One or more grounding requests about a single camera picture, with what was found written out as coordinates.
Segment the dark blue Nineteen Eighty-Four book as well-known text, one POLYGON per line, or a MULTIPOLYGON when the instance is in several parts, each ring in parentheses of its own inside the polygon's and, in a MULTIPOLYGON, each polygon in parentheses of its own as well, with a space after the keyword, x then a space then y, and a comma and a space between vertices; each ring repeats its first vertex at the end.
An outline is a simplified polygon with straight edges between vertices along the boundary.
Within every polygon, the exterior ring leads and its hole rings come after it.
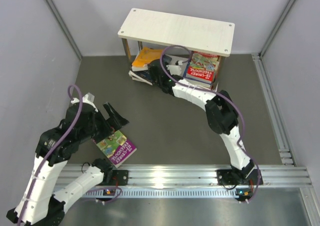
POLYGON ((140 82, 144 82, 144 83, 147 83, 149 85, 153 85, 152 83, 152 80, 151 80, 151 77, 149 75, 149 72, 148 72, 148 68, 146 71, 132 71, 131 70, 131 67, 130 67, 130 71, 129 71, 129 76, 132 77, 133 80, 137 80, 137 81, 140 81, 140 82))

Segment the orange yellow book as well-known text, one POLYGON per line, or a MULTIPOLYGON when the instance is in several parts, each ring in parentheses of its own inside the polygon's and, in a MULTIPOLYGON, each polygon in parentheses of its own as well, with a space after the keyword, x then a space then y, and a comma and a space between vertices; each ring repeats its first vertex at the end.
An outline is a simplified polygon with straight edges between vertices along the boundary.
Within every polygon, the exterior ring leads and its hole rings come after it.
POLYGON ((159 59, 162 52, 162 49, 151 49, 148 47, 144 47, 132 62, 131 70, 134 72, 146 71, 148 69, 148 64, 154 60, 159 59))

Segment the purple treehouse book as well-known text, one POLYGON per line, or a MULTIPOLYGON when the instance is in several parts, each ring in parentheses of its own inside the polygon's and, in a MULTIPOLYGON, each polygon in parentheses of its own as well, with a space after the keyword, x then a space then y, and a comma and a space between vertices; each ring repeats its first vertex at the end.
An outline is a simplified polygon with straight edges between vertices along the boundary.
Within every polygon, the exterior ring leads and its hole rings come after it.
POLYGON ((119 130, 96 145, 116 168, 119 168, 137 150, 119 130))

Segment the yellow brown paperback book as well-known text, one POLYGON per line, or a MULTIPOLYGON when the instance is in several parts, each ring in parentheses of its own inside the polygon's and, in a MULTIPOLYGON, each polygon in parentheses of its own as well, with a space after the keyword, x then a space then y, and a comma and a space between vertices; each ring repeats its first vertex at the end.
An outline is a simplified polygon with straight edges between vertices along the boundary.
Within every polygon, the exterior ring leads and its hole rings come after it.
POLYGON ((212 83, 207 83, 207 82, 202 82, 202 81, 199 81, 199 80, 194 80, 194 79, 188 79, 186 78, 186 80, 189 82, 189 83, 192 83, 196 86, 200 86, 200 87, 204 87, 204 88, 207 88, 207 89, 210 89, 212 87, 212 83))

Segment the red treehouse book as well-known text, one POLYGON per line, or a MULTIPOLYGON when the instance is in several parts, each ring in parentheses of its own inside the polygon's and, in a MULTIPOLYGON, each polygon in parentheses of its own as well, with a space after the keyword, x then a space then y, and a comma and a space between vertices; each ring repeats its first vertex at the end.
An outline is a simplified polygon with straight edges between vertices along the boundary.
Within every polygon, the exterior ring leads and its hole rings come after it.
POLYGON ((218 75, 220 62, 221 56, 194 51, 183 77, 213 84, 218 75))

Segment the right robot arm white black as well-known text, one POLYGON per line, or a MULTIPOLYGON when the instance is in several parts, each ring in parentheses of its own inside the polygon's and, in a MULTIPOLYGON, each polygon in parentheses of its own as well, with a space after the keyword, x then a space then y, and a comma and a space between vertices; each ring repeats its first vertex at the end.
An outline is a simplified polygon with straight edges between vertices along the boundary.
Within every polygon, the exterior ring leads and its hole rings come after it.
POLYGON ((254 162, 246 153, 239 132, 238 112, 226 91, 216 93, 196 86, 179 75, 170 75, 159 59, 148 64, 152 82, 164 93, 185 99, 205 111, 210 129, 220 135, 230 157, 230 177, 245 184, 252 177, 254 162))

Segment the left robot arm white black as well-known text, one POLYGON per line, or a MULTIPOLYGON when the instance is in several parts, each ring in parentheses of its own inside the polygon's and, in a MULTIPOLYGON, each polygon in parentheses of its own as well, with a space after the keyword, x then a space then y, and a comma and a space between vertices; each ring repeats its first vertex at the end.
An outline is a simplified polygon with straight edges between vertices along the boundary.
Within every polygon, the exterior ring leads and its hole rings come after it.
POLYGON ((82 99, 73 98, 59 125, 40 136, 23 197, 6 214, 12 223, 58 225, 69 208, 93 187, 116 184, 114 166, 98 158, 73 182, 54 191, 60 173, 81 144, 102 142, 129 123, 108 102, 103 104, 109 115, 105 119, 93 100, 90 93, 82 99))

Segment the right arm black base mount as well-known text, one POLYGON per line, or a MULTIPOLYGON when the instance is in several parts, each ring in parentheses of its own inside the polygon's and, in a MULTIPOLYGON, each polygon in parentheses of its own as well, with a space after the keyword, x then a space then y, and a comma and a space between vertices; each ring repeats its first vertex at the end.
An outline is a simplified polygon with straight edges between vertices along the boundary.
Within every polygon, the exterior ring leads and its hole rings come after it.
POLYGON ((234 186, 234 185, 257 185, 258 182, 258 170, 254 169, 250 175, 243 179, 241 176, 235 174, 231 169, 219 169, 216 171, 218 185, 221 186, 234 186))

